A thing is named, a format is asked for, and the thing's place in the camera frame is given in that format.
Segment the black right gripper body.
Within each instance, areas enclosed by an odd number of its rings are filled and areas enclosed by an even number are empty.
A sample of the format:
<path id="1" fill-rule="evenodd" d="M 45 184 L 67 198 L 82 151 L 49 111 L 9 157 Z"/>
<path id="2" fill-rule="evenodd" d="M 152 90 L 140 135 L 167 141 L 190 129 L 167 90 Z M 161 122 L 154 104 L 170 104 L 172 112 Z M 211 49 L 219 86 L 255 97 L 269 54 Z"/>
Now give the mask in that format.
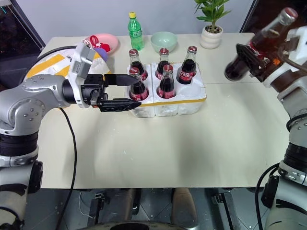
<path id="1" fill-rule="evenodd" d="M 259 81 L 274 81 L 291 67 L 286 63 L 291 51 L 289 39 L 273 46 L 271 42 L 263 48 L 250 43 L 253 58 L 249 64 L 250 74 Z"/>

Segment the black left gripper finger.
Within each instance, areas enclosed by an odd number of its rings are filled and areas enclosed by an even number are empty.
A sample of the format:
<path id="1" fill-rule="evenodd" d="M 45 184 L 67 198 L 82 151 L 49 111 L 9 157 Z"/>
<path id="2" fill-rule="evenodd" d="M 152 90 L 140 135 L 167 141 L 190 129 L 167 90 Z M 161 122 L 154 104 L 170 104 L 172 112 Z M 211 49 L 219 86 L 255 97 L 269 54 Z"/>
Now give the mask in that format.
<path id="1" fill-rule="evenodd" d="M 113 100 L 102 100 L 99 103 L 101 112 L 123 112 L 133 110 L 141 106 L 141 102 L 128 98 L 118 98 Z"/>
<path id="2" fill-rule="evenodd" d="M 128 74 L 105 74 L 104 75 L 104 86 L 109 85 L 116 86 L 130 86 L 136 84 L 138 79 Z"/>

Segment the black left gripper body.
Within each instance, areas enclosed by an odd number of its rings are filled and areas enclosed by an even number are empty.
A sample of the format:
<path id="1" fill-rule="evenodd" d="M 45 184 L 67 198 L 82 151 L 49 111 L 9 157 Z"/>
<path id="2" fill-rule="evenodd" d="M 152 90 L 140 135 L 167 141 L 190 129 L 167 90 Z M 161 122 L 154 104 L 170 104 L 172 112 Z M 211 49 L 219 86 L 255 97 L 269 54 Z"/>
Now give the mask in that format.
<path id="1" fill-rule="evenodd" d="M 103 101 L 107 99 L 105 93 L 106 84 L 101 74 L 88 74 L 83 85 L 81 93 L 83 101 L 92 107 L 102 107 Z"/>

